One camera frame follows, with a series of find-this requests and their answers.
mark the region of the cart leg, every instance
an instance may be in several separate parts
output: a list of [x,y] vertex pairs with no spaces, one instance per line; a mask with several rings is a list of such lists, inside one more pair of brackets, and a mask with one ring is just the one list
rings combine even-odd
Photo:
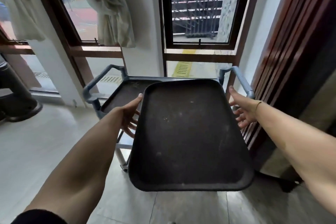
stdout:
[[115,154],[116,154],[116,156],[117,156],[117,158],[118,158],[118,160],[119,160],[120,167],[122,168],[122,170],[123,170],[124,172],[127,173],[127,171],[128,171],[128,166],[127,166],[127,163],[126,163],[126,161],[125,161],[124,155],[122,154],[121,150],[118,149],[118,148],[116,148],[114,152],[115,152]]

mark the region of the cart handle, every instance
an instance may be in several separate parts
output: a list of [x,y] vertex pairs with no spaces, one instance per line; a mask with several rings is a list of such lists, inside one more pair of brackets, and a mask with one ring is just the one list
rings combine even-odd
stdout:
[[233,72],[236,74],[238,80],[240,81],[241,85],[243,86],[243,89],[245,90],[247,94],[247,97],[254,99],[255,95],[254,95],[253,89],[251,88],[246,78],[243,76],[243,74],[241,73],[240,69],[237,66],[230,67],[229,69],[221,69],[219,71],[218,79],[219,79],[220,84],[223,85],[224,83],[224,74],[231,70],[233,70]]
[[99,99],[93,95],[91,95],[90,90],[96,86],[96,84],[107,74],[108,71],[110,71],[112,68],[115,68],[119,71],[121,71],[121,78],[124,80],[125,77],[127,77],[127,72],[125,67],[123,66],[117,66],[117,65],[108,65],[96,78],[94,78],[88,85],[86,85],[83,89],[83,97],[85,101],[89,104],[93,105],[93,108],[95,110],[100,110],[100,103]]

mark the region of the hand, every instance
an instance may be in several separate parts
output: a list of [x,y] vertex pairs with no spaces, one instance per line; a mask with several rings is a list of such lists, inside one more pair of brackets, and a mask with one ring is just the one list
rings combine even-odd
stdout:
[[257,105],[260,101],[244,97],[235,91],[232,86],[229,87],[229,91],[233,97],[233,101],[230,102],[230,106],[238,105],[240,107],[238,110],[233,112],[235,115],[239,115],[239,117],[236,118],[238,126],[240,128],[245,128],[250,123],[255,122]]
[[132,138],[134,138],[134,133],[132,133],[130,129],[136,130],[137,127],[135,125],[138,124],[138,121],[134,119],[133,116],[135,114],[140,115],[137,107],[140,104],[141,100],[142,94],[140,93],[136,99],[121,107],[121,109],[123,110],[121,129]]

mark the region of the tray on cart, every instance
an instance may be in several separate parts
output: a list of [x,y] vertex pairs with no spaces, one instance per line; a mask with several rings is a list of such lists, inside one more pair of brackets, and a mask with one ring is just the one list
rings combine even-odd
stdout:
[[143,191],[236,191],[254,169],[222,86],[212,79],[147,87],[129,161]]
[[124,106],[131,102],[133,99],[137,98],[139,93],[143,93],[145,89],[156,82],[160,82],[158,80],[125,80],[123,81],[118,88],[114,91],[114,93],[105,101],[105,103],[101,107],[101,111],[104,113],[108,113],[113,108],[117,106]]

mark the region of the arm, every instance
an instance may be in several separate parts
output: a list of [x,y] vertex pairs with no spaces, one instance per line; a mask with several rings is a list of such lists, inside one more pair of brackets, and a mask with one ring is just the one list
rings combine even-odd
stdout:
[[265,129],[314,197],[336,215],[336,138],[230,87],[239,127],[254,121]]
[[86,223],[97,206],[105,187],[118,133],[122,128],[129,136],[137,121],[133,115],[142,99],[116,107],[93,126],[52,171],[36,197],[27,206],[45,209],[68,224]]

